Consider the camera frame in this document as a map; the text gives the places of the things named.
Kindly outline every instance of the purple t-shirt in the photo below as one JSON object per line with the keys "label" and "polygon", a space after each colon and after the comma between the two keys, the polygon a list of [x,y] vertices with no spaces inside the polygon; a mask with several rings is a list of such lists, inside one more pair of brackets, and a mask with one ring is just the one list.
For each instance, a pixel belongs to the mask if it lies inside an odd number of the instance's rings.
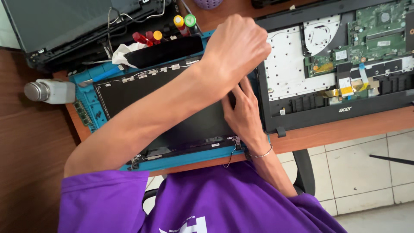
{"label": "purple t-shirt", "polygon": [[168,175],[145,217],[148,175],[102,171],[63,179],[59,232],[346,232],[315,197],[284,197],[248,162]]}

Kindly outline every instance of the white plastic bottle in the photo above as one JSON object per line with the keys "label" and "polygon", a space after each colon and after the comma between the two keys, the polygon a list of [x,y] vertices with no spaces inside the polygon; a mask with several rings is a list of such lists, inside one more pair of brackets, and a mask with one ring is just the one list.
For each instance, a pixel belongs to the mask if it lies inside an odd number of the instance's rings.
{"label": "white plastic bottle", "polygon": [[38,79],[24,86],[24,94],[33,101],[49,104],[75,102],[75,84],[59,79]]}

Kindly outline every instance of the acer logo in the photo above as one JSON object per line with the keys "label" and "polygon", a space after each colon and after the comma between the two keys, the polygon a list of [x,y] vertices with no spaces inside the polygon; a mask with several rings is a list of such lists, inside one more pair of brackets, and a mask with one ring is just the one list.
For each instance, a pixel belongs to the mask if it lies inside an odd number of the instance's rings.
{"label": "acer logo", "polygon": [[351,110],[351,108],[352,108],[352,107],[341,108],[341,109],[339,109],[339,112],[346,112],[346,111]]}

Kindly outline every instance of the bracelet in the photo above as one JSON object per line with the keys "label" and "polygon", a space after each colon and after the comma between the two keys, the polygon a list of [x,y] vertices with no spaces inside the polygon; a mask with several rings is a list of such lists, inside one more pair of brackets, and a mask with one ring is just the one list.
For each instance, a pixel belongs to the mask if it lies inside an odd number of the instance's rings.
{"label": "bracelet", "polygon": [[[270,144],[270,149],[268,150],[268,152],[266,153],[266,154],[264,154],[264,155],[261,155],[261,156],[253,156],[253,157],[255,157],[255,158],[261,158],[261,157],[265,157],[266,155],[268,155],[271,151],[273,150],[273,145],[272,144]],[[252,155],[250,154],[250,153],[245,153],[245,155],[246,155],[246,158],[249,160],[249,158],[251,159],[251,157],[252,157]]]}

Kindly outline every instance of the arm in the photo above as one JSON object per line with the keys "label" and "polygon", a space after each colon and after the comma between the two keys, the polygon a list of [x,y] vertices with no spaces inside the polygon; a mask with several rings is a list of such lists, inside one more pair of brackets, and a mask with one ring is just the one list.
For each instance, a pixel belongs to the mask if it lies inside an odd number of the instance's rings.
{"label": "arm", "polygon": [[68,158],[64,176],[119,169],[161,133],[230,91],[268,56],[266,38],[253,19],[230,16],[217,27],[200,62],[88,137]]}
{"label": "arm", "polygon": [[243,90],[238,85],[232,90],[236,97],[234,110],[230,105],[228,96],[222,99],[224,118],[231,129],[246,144],[260,177],[285,197],[297,196],[295,188],[273,150],[267,156],[254,157],[266,154],[270,149],[270,144],[262,129],[258,100],[253,93],[250,81],[247,77],[244,77],[240,81],[240,85]]}

